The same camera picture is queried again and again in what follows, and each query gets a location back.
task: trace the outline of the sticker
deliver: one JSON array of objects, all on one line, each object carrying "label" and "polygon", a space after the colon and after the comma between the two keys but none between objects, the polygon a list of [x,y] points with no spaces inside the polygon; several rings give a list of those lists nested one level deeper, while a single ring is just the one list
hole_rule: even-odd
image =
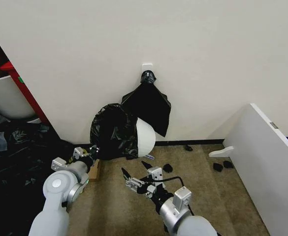
[{"label": "sticker", "polygon": [[152,156],[152,155],[149,155],[149,154],[145,155],[145,157],[147,157],[147,158],[149,158],[149,159],[151,159],[151,160],[154,160],[154,159],[155,159],[155,157],[154,157],[154,156]]}]

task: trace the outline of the white panel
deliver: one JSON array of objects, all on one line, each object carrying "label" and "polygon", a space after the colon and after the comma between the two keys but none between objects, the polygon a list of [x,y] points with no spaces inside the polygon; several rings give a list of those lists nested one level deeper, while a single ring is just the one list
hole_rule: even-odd
[{"label": "white panel", "polygon": [[248,105],[224,141],[230,158],[272,236],[288,236],[288,139]]},{"label": "white panel", "polygon": [[0,45],[74,143],[145,62],[172,104],[165,140],[225,138],[249,101],[288,136],[288,1],[0,0]]}]

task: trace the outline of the cardboard box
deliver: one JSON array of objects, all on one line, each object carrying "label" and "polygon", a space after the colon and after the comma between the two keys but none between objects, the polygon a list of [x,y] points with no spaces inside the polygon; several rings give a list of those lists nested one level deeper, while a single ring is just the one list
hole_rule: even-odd
[{"label": "cardboard box", "polygon": [[101,161],[98,159],[94,166],[90,168],[90,171],[88,173],[89,175],[89,181],[98,181],[99,174],[100,174],[100,167],[101,167]]}]

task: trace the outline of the white pot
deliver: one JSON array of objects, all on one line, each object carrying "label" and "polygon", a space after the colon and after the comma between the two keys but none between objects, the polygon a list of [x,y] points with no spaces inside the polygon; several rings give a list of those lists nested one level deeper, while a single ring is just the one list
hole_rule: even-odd
[{"label": "white pot", "polygon": [[30,118],[35,115],[10,76],[0,78],[0,114],[8,119]]},{"label": "white pot", "polygon": [[155,146],[156,134],[152,126],[138,118],[136,123],[138,157],[149,154]]}]

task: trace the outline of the plastic sheet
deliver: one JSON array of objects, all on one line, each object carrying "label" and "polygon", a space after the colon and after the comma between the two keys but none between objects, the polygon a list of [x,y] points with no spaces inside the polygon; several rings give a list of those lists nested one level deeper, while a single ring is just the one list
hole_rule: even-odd
[{"label": "plastic sheet", "polygon": [[100,148],[99,159],[137,158],[137,117],[118,103],[108,104],[95,116],[90,142]]},{"label": "plastic sheet", "polygon": [[141,85],[123,96],[121,104],[165,137],[169,126],[171,104],[167,96],[155,87],[155,80],[152,71],[143,72]]},{"label": "plastic sheet", "polygon": [[68,160],[73,145],[61,140],[52,127],[40,124],[4,122],[0,134],[7,142],[7,150],[0,151],[0,222],[5,222],[5,227],[0,224],[0,236],[26,236],[42,211],[42,187],[53,172],[52,160]]}]

